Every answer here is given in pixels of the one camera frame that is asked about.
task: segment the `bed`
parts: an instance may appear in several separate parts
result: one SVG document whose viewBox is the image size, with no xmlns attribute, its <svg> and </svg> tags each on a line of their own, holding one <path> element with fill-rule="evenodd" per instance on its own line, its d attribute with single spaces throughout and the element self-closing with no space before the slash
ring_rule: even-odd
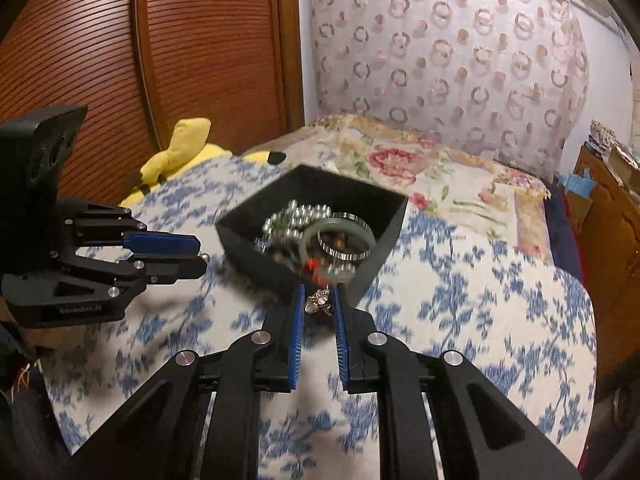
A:
<svg viewBox="0 0 640 480">
<path fill-rule="evenodd" d="M 201 280 L 150 287 L 123 321 L 86 327 L 79 344 L 68 340 L 43 362 L 49 398 L 71 450 L 177 351 L 225 349 L 259 327 L 265 309 L 278 307 L 226 261 L 213 224 L 283 171 L 220 156 L 132 207 L 150 229 L 198 236 L 211 261 Z M 398 243 L 359 307 L 412 349 L 462 351 L 577 465 L 595 370 L 593 313 L 584 288 L 540 257 L 419 205 L 407 209 Z M 94 248 L 87 254 L 117 260 L 126 253 Z M 375 399 L 347 396 L 338 385 L 332 333 L 312 323 L 299 389 L 262 400 L 262 478 L 332 478 L 338 471 L 349 478 L 377 477 Z"/>
</svg>

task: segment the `floral quilt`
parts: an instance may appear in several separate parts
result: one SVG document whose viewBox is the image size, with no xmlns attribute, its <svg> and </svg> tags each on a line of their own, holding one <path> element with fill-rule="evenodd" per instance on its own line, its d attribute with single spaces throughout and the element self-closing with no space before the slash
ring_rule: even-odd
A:
<svg viewBox="0 0 640 480">
<path fill-rule="evenodd" d="M 286 167 L 335 168 L 405 193 L 421 211 L 553 262 L 543 203 L 548 190 L 538 178 L 361 116 L 331 116 L 305 129 L 308 135 L 283 148 Z"/>
<path fill-rule="evenodd" d="M 222 351 L 278 308 L 228 263 L 214 224 L 283 172 L 214 158 L 132 206 L 149 229 L 196 235 L 211 260 L 201 279 L 149 286 L 122 321 L 88 326 L 80 344 L 67 341 L 44 360 L 71 450 L 177 352 Z M 127 252 L 91 248 L 87 255 L 117 260 Z M 596 339 L 591 301 L 564 270 L 407 208 L 398 241 L 358 307 L 414 351 L 461 351 L 578 463 L 593 407 Z M 307 323 L 298 389 L 264 396 L 260 416 L 260 478 L 380 477 L 376 397 L 342 390 L 331 329 Z M 438 458 L 436 442 L 434 450 Z M 442 478 L 439 462 L 438 471 Z"/>
</svg>

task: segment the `fabric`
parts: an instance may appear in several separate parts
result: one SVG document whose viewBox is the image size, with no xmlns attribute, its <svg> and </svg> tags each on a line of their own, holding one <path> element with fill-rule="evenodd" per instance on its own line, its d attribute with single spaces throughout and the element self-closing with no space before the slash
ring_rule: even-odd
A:
<svg viewBox="0 0 640 480">
<path fill-rule="evenodd" d="M 341 174 L 406 194 L 414 207 L 553 263 L 545 185 L 497 162 L 454 150 L 415 130 L 338 114 L 284 149 L 286 168 L 331 162 Z"/>
<path fill-rule="evenodd" d="M 574 228 L 567 216 L 564 193 L 558 186 L 549 182 L 545 182 L 545 185 L 551 192 L 551 197 L 545 200 L 545 217 L 554 265 L 566 270 L 584 284 L 580 253 L 575 241 Z"/>
<path fill-rule="evenodd" d="M 549 179 L 588 60 L 568 0 L 312 0 L 320 109 L 356 112 Z"/>
<path fill-rule="evenodd" d="M 229 266 L 214 223 L 283 172 L 214 158 L 134 207 L 149 229 L 196 235 L 211 261 L 202 279 L 150 286 L 123 321 L 87 327 L 83 344 L 44 362 L 70 449 L 176 352 L 226 349 L 259 328 L 267 308 L 278 307 Z M 87 254 L 115 260 L 126 252 L 93 248 Z M 566 272 L 504 240 L 408 208 L 395 248 L 358 307 L 415 351 L 462 351 L 578 462 L 592 409 L 595 332 L 589 297 Z M 260 477 L 378 478 L 376 400 L 342 391 L 329 328 L 306 327 L 298 384 L 293 394 L 262 400 Z"/>
</svg>

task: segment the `curtain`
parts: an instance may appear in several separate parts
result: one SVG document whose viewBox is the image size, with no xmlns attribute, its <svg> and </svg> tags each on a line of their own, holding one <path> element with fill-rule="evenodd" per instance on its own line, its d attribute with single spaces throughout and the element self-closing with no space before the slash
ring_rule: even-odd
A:
<svg viewBox="0 0 640 480">
<path fill-rule="evenodd" d="M 319 105 L 539 176 L 557 171 L 588 60 L 567 0 L 312 0 Z"/>
</svg>

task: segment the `black box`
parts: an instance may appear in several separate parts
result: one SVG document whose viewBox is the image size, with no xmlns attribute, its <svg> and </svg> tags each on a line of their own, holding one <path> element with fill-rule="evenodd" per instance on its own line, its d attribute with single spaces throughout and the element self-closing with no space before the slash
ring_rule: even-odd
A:
<svg viewBox="0 0 640 480">
<path fill-rule="evenodd" d="M 398 240 L 407 197 L 329 171 L 298 166 L 220 218 L 216 229 L 229 261 L 287 304 L 300 283 L 305 283 L 310 294 L 318 285 L 256 251 L 254 241 L 262 235 L 264 220 L 290 200 L 300 205 L 326 204 L 332 211 L 352 213 L 370 225 L 376 246 L 347 286 L 347 300 L 356 306 Z"/>
</svg>

